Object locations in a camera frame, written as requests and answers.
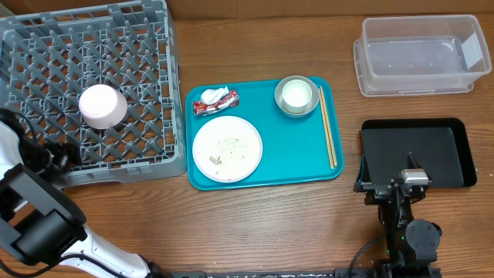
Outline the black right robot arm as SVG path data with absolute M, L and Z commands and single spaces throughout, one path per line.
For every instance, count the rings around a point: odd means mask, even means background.
M 348 268 L 353 276 L 358 257 L 381 239 L 386 241 L 387 259 L 373 263 L 367 277 L 439 278 L 441 270 L 431 267 L 438 258 L 442 230 L 439 225 L 415 219 L 411 205 L 426 197 L 431 178 L 413 154 L 408 154 L 408 167 L 390 181 L 372 182 L 367 159 L 361 158 L 354 184 L 355 192 L 364 192 L 365 205 L 378 207 L 378 219 L 384 234 L 371 240 L 354 256 Z

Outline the pink cup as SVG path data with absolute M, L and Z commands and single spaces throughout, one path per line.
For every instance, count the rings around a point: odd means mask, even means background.
M 118 125 L 127 113 L 125 96 L 105 84 L 93 85 L 84 90 L 78 106 L 85 123 L 100 130 Z

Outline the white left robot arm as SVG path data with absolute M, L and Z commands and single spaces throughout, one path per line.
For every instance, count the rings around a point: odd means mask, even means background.
M 1 110 L 1 248 L 41 275 L 58 265 L 95 277 L 166 277 L 157 264 L 97 235 L 53 182 L 81 163 L 72 143 L 36 143 L 22 114 Z

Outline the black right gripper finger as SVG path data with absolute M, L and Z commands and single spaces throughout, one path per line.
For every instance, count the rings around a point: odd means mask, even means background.
M 360 160 L 360 169 L 357 175 L 357 185 L 361 186 L 366 183 L 371 183 L 369 168 L 367 165 L 366 156 L 363 154 Z
M 420 165 L 417 158 L 413 155 L 412 152 L 408 153 L 407 163 L 408 163 L 407 169 L 422 169 L 422 166 Z

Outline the white cup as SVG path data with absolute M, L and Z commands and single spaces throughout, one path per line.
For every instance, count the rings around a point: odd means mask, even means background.
M 311 98 L 310 85 L 303 80 L 290 80 L 282 89 L 283 108 L 291 114 L 302 114 Z

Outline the grey plastic dishwasher rack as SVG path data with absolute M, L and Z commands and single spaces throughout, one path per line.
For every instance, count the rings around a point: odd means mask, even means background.
M 80 164 L 60 188 L 185 173 L 174 26 L 163 1 L 1 20 L 1 105 L 38 144 L 69 143 Z

